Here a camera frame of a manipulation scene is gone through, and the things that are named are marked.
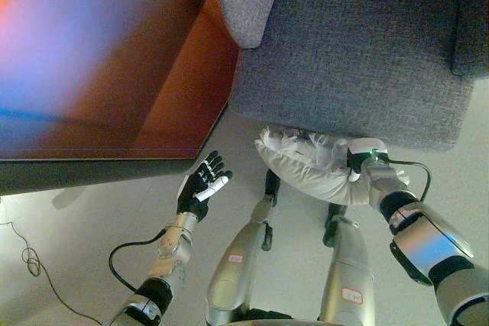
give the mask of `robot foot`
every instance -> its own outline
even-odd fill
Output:
[[[272,207],[277,205],[278,189],[280,188],[280,178],[271,170],[267,171],[267,178],[265,180],[265,195],[272,195],[274,201]]]

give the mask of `gray sofa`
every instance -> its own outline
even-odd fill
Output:
[[[487,0],[219,1],[248,118],[448,150],[489,76]]]

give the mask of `white label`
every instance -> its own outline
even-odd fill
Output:
[[[243,256],[242,255],[229,255],[228,262],[230,263],[242,263]]]
[[[357,305],[361,305],[364,302],[364,297],[361,295],[361,292],[350,288],[342,289],[342,297],[345,301],[353,302]]]

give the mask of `humanoid robot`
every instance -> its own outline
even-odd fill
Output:
[[[432,209],[410,192],[390,166],[387,148],[378,139],[348,142],[350,180],[368,183],[368,201],[390,226],[390,250],[416,282],[433,286],[447,325],[486,326],[489,320],[489,272],[471,262],[469,244]],[[190,259],[192,232],[206,216],[209,197],[232,177],[222,172],[222,158],[212,152],[178,195],[175,222],[162,232],[157,260],[146,281],[135,289],[112,326],[164,324],[164,313],[183,283]],[[265,195],[218,265],[206,297],[208,325],[235,326],[374,326],[373,276],[358,224],[345,217],[344,205],[329,205],[323,242],[334,250],[318,321],[250,309],[257,252],[269,250],[270,214],[277,203],[280,179],[267,173]]]

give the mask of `white fingertip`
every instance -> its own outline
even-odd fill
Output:
[[[203,202],[204,200],[206,200],[206,199],[210,198],[212,195],[214,195],[217,191],[222,189],[224,187],[224,185],[228,182],[229,182],[228,177],[221,176],[216,181],[211,183],[206,190],[196,194],[196,198],[198,198],[198,200],[200,202]]]

